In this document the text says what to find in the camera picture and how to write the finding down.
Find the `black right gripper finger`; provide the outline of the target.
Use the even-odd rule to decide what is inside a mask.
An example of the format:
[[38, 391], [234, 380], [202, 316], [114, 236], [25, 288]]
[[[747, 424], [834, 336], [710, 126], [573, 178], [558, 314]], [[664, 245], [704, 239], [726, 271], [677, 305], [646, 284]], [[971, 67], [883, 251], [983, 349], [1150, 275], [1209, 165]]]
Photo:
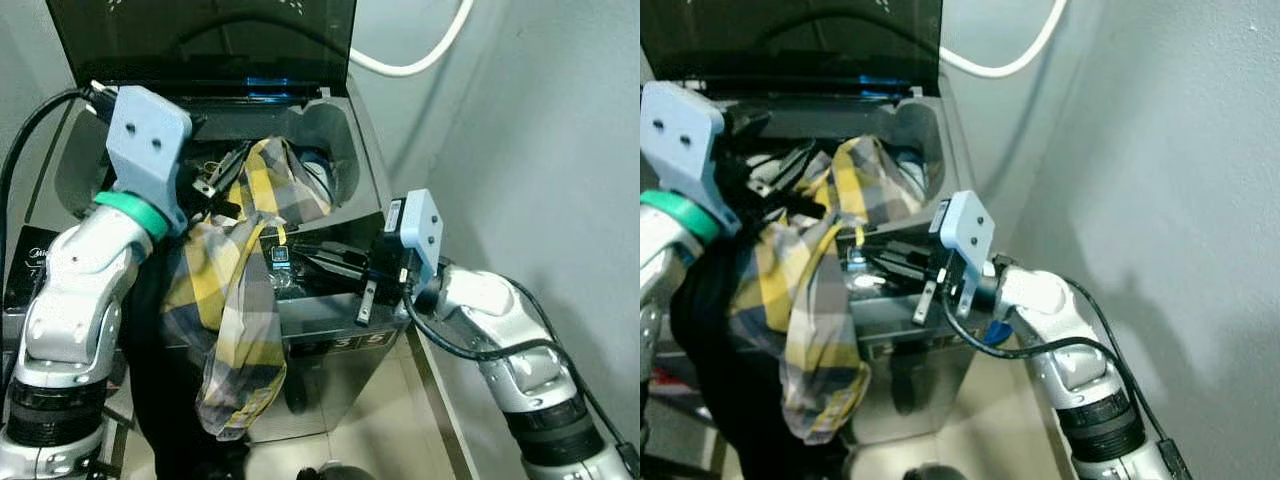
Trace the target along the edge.
[[361, 291], [369, 278], [364, 268], [346, 262], [303, 256], [296, 261], [296, 282], [314, 294]]
[[349, 270], [352, 273], [365, 273], [371, 265], [366, 250], [335, 241], [321, 242], [316, 247], [316, 260], [329, 268]]
[[886, 244], [883, 269], [893, 275], [936, 275], [945, 268], [945, 251], [936, 244]]
[[867, 273], [879, 279], [870, 287], [870, 292], [883, 297], [920, 294], [925, 283], [934, 278], [931, 271], [928, 261], [870, 260], [867, 266]]

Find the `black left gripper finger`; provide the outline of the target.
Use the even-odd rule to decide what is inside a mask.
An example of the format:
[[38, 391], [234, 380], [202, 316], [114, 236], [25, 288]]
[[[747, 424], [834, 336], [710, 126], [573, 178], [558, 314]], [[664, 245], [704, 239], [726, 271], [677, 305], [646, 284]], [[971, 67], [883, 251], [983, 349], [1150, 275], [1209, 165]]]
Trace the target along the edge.
[[776, 164], [777, 173], [769, 182], [772, 191], [768, 193], [768, 200], [801, 198], [803, 195], [796, 187], [818, 151], [817, 146], [795, 146], [771, 152], [768, 160]]
[[209, 201], [225, 198], [241, 177], [251, 146], [237, 146], [220, 157], [204, 163], [204, 197]]

